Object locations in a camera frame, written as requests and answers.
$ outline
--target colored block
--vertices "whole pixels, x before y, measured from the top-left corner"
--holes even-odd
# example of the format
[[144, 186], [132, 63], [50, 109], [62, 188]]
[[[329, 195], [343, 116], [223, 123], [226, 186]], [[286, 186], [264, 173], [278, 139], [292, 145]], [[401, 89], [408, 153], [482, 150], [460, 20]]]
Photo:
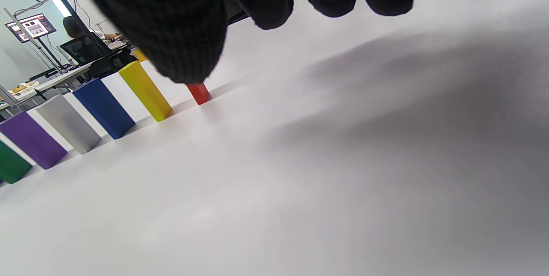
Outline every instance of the colored block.
[[136, 124], [100, 79], [89, 81], [73, 94], [114, 139]]
[[140, 63], [149, 59], [139, 49], [136, 49], [133, 53], [135, 54], [135, 56], [137, 57]]
[[172, 108], [139, 62], [129, 63], [118, 73], [157, 122], [167, 118]]
[[61, 95], [41, 104], [36, 111], [80, 154], [90, 151], [101, 139]]
[[67, 154], [26, 112], [0, 124], [0, 131], [44, 169], [53, 167]]
[[187, 88], [199, 105], [204, 104], [204, 102], [207, 102], [211, 98], [210, 92], [208, 92], [208, 89], [206, 89], [206, 85], [204, 85], [204, 83], [187, 84]]
[[33, 166], [30, 163], [0, 141], [0, 183], [5, 180], [13, 184], [21, 180], [31, 168]]

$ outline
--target white block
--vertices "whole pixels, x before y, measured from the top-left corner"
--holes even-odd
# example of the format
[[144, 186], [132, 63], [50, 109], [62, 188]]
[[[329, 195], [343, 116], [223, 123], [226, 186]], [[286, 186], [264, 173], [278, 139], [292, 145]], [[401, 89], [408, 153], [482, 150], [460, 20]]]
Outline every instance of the white block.
[[80, 154], [90, 151], [100, 140], [94, 129], [61, 95], [40, 105], [36, 111]]

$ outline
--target table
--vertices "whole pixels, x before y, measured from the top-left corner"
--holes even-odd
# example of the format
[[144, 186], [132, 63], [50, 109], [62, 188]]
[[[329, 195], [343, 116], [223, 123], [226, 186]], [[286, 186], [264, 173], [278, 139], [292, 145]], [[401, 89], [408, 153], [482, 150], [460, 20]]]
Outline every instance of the table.
[[[38, 93], [36, 93], [35, 89], [32, 89], [32, 88], [26, 88], [24, 90], [22, 90], [22, 92], [19, 93], [19, 95], [14, 95], [14, 98], [20, 103], [22, 104], [23, 102], [27, 102], [29, 100], [32, 100], [32, 98], [35, 98], [36, 96], [38, 96]], [[10, 105], [9, 104], [1, 104], [0, 105], [0, 111], [2, 110], [6, 110], [7, 108], [9, 108]]]
[[0, 187], [3, 274], [547, 274], [549, 0], [415, 5], [230, 26], [211, 102]]
[[[115, 47], [112, 48], [112, 51], [115, 51], [115, 50], [119, 50], [119, 49], [123, 49], [125, 48], [126, 46], [128, 46], [127, 44], [120, 44], [120, 45], [117, 45]], [[51, 88], [56, 88], [56, 87], [59, 87], [60, 85], [63, 85], [69, 81], [74, 81], [75, 80], [75, 77], [78, 77], [79, 75], [82, 75], [83, 73], [85, 73], [86, 71], [89, 70], [89, 68], [93, 65], [93, 63], [95, 63], [96, 61], [93, 61], [91, 63], [87, 63], [85, 65], [82, 65], [74, 70], [71, 70], [67, 73], [64, 73], [58, 77], [55, 77], [49, 81], [46, 81], [45, 83], [43, 84], [40, 84], [40, 86], [36, 89], [38, 92], [40, 93], [43, 93]]]

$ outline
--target red block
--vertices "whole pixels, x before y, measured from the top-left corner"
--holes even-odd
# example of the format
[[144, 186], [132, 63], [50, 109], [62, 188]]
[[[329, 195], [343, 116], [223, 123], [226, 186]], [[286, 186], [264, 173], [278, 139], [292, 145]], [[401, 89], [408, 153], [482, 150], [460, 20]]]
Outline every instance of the red block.
[[210, 92], [208, 92], [208, 89], [206, 88], [206, 85], [204, 85], [204, 83], [187, 84], [187, 88], [189, 88], [189, 91], [193, 95], [194, 100], [196, 100], [197, 104], [199, 105], [204, 104], [211, 99]]

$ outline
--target screen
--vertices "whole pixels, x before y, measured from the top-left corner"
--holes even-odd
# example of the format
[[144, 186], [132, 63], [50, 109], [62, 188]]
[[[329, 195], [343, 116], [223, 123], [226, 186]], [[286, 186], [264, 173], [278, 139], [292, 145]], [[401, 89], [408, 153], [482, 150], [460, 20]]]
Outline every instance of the screen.
[[32, 35], [33, 38], [38, 38], [56, 31], [55, 27], [45, 18], [44, 14], [24, 18], [19, 20], [19, 22], [25, 27], [25, 30], [21, 30], [15, 22], [6, 24], [6, 27], [9, 28], [22, 43], [29, 41], [28, 35]]

